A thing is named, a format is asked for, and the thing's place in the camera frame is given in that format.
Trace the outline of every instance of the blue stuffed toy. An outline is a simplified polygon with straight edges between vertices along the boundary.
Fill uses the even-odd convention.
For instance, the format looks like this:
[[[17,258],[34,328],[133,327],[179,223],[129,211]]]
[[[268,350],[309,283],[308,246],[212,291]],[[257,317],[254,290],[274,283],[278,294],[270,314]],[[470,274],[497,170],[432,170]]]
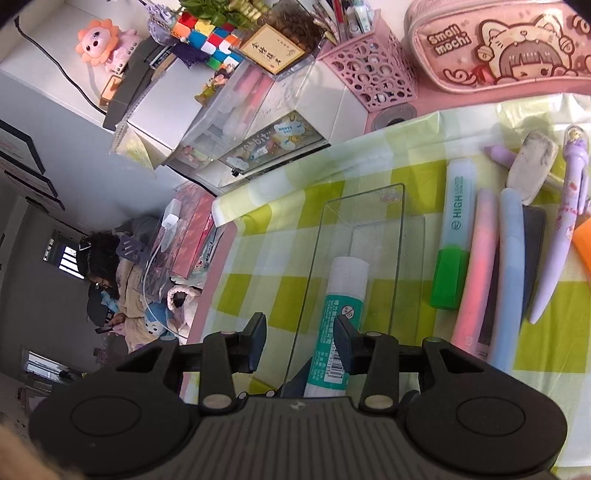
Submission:
[[[166,303],[151,303],[150,308],[146,309],[145,317],[146,329],[150,335],[163,340],[176,338],[166,329],[167,321],[173,318],[173,312],[168,309]]]

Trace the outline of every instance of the green highlighter cap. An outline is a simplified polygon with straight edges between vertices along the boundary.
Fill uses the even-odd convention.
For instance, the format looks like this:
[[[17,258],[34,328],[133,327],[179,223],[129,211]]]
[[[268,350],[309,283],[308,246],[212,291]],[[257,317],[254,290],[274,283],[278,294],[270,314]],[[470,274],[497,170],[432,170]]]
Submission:
[[[437,254],[431,307],[457,310],[460,307],[470,252],[458,247],[442,248]]]

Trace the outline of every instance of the checkered tablecloth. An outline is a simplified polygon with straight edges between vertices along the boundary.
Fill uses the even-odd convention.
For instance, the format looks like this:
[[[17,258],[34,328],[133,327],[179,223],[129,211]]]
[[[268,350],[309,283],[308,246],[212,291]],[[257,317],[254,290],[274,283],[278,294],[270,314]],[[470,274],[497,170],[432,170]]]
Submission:
[[[534,129],[562,145],[564,130],[578,123],[591,133],[591,98],[560,94],[463,107],[336,145],[272,171],[217,199],[216,223],[235,221],[236,237],[215,292],[204,335],[241,330],[253,312],[267,315],[268,338],[254,377],[239,375],[238,389],[279,386],[294,341],[320,214],[326,201],[402,182],[426,218],[423,301],[416,341],[449,339],[454,314],[428,304],[437,259],[446,183],[446,162],[470,157],[479,186],[500,192],[507,171],[488,160],[486,145],[519,149]],[[553,171],[564,174],[561,153]],[[545,246],[558,197],[543,190],[535,200],[548,213]],[[536,325],[524,323],[514,375],[554,399],[569,421],[562,467],[591,465],[591,295],[571,249],[549,308]],[[187,396],[196,394],[189,388]]]

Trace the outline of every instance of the pink box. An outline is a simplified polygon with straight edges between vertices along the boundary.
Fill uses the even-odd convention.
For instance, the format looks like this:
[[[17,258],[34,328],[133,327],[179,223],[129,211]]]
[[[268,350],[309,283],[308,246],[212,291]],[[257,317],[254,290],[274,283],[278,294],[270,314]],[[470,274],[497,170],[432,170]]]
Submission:
[[[375,11],[372,30],[319,56],[343,80],[368,112],[405,103],[418,96],[417,72]]]
[[[416,0],[407,38],[435,84],[452,93],[591,80],[591,26],[542,0]]]
[[[207,229],[208,220],[212,214],[213,198],[213,195],[203,192],[198,204],[194,207],[193,216],[189,220],[189,225],[174,259],[172,268],[174,275],[187,278],[195,268],[199,248],[203,245],[202,236]]]

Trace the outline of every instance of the cartoon cat print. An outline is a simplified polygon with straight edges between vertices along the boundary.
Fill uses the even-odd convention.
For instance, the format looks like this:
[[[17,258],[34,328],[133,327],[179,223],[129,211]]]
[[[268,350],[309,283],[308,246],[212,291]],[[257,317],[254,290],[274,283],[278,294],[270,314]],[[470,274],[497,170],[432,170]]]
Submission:
[[[591,74],[591,55],[579,55],[573,62],[573,69],[578,74]]]
[[[486,20],[480,26],[483,45],[476,55],[488,63],[495,84],[556,76],[577,76],[573,41],[553,15],[532,24],[505,25]]]

